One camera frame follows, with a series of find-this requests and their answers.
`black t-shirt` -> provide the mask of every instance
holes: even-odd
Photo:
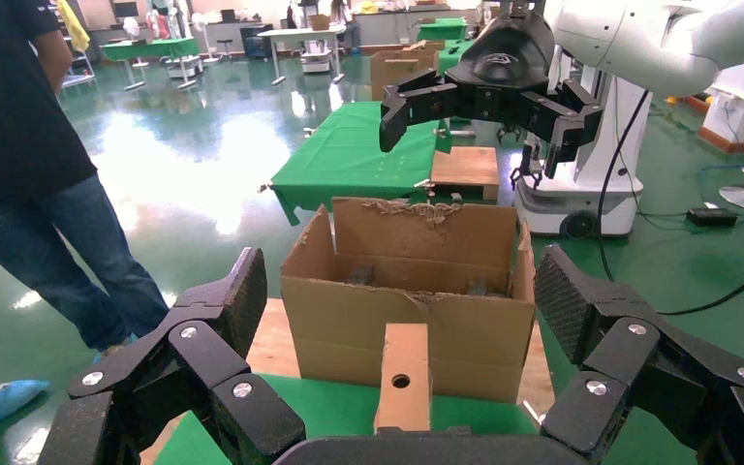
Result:
[[[30,42],[59,29],[48,0],[0,0],[0,206],[72,187],[95,167]]]

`wheel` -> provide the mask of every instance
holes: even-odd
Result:
[[[560,235],[571,239],[597,237],[598,215],[588,210],[571,213],[560,224]]]

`power adapter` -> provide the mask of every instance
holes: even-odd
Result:
[[[724,208],[692,208],[686,219],[702,228],[731,228],[737,223],[737,215]]]

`hole in wooden block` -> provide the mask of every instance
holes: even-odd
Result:
[[[410,382],[409,377],[406,375],[395,375],[395,377],[392,378],[392,385],[398,389],[407,387]]]

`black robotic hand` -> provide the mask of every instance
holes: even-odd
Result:
[[[603,116],[577,82],[567,79],[548,92],[553,54],[545,20],[515,7],[492,21],[444,76],[428,69],[386,87],[381,150],[391,151],[414,124],[451,116],[495,121],[550,142],[544,171],[553,177],[558,163],[573,161],[580,146],[595,140]]]

